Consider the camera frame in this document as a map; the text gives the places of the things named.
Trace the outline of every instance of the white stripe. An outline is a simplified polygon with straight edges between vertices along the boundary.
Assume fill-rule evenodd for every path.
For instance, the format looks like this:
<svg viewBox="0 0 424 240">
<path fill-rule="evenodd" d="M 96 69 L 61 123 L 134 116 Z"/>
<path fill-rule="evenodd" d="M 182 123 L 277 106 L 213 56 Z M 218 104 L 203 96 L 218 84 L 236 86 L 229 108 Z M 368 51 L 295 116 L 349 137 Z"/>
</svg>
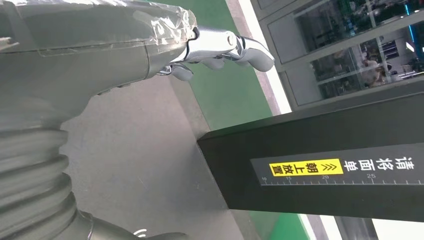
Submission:
<svg viewBox="0 0 424 240">
<path fill-rule="evenodd" d="M 140 230 L 138 230 L 138 231 L 134 232 L 133 234 L 134 234 L 134 235 L 137 235 L 137 234 L 139 234 L 139 233 L 143 233 L 143 232 L 147 232 L 147 229 L 140 229 Z"/>
<path fill-rule="evenodd" d="M 342 240 L 339 227 L 337 226 L 334 216 L 320 215 L 322 225 L 324 225 L 328 240 Z"/>
<path fill-rule="evenodd" d="M 379 240 L 422 239 L 424 222 L 373 219 Z"/>
<path fill-rule="evenodd" d="M 302 221 L 303 227 L 307 233 L 307 236 L 309 237 L 309 240 L 317 240 L 317 237 L 315 236 L 314 229 L 311 226 L 311 222 L 308 219 L 308 215 L 306 214 L 299 214 L 300 220 Z"/>
</svg>

